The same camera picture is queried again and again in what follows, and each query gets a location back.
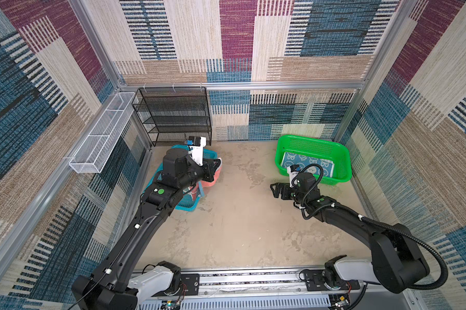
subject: blue towel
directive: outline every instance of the blue towel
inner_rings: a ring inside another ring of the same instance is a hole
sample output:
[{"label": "blue towel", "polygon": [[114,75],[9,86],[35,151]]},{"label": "blue towel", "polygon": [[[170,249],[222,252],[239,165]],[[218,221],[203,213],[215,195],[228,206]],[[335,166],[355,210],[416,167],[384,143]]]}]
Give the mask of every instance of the blue towel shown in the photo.
[{"label": "blue towel", "polygon": [[[335,165],[333,164],[333,161],[329,159],[321,159],[285,152],[285,155],[283,155],[283,160],[281,161],[281,166],[283,168],[288,168],[291,165],[300,165],[300,169],[303,169],[305,166],[309,164],[320,164],[324,170],[323,176],[333,177],[333,169]],[[310,167],[306,170],[306,172],[319,174],[319,169],[317,167]]]}]

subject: green basket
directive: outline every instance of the green basket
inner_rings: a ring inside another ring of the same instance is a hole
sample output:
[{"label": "green basket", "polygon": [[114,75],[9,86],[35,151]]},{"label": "green basket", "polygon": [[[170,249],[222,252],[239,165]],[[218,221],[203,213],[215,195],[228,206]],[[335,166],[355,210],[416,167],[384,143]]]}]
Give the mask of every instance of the green basket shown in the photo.
[{"label": "green basket", "polygon": [[333,177],[323,177],[321,180],[323,184],[335,185],[336,183],[346,182],[352,177],[350,153],[345,146],[339,143],[296,135],[282,136],[278,139],[275,162],[279,173],[287,176],[286,168],[281,166],[285,152],[332,160],[335,165]]}]

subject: towel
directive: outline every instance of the towel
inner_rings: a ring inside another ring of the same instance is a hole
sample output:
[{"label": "towel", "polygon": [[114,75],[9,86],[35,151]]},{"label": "towel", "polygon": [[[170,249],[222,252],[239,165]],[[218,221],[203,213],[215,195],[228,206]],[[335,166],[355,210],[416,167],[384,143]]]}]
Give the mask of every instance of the towel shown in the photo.
[{"label": "towel", "polygon": [[[283,168],[288,168],[291,165],[300,165],[300,169],[302,170],[305,166],[309,164],[320,164],[323,167],[324,177],[333,177],[333,169],[335,165],[333,161],[329,159],[321,159],[315,157],[304,156],[300,154],[285,152],[283,155],[283,160],[281,161],[281,166]],[[319,168],[317,167],[310,167],[305,172],[310,172],[312,174],[319,174]]]}]

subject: black metal shelf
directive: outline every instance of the black metal shelf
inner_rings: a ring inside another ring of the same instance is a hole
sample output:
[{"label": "black metal shelf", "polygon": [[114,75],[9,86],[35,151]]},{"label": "black metal shelf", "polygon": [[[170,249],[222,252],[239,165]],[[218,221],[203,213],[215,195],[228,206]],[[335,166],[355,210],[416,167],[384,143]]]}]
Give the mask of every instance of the black metal shelf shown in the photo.
[{"label": "black metal shelf", "polygon": [[133,108],[146,125],[154,146],[182,144],[188,136],[205,136],[211,145],[212,126],[204,87],[140,88]]}]

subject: brown stained surface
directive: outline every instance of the brown stained surface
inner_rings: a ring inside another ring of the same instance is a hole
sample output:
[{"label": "brown stained surface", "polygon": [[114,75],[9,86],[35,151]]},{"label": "brown stained surface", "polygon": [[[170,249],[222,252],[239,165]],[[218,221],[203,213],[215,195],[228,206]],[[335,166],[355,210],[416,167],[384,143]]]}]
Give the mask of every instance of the brown stained surface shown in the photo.
[{"label": "brown stained surface", "polygon": [[[274,199],[269,184],[288,182],[274,164],[277,141],[213,142],[223,159],[217,183],[193,212],[174,210],[136,269],[167,260],[180,267],[323,264],[341,255],[365,257],[357,239],[316,219],[304,220],[291,201]],[[147,181],[169,147],[156,147]],[[363,213],[350,182],[321,185],[321,193]]]}]

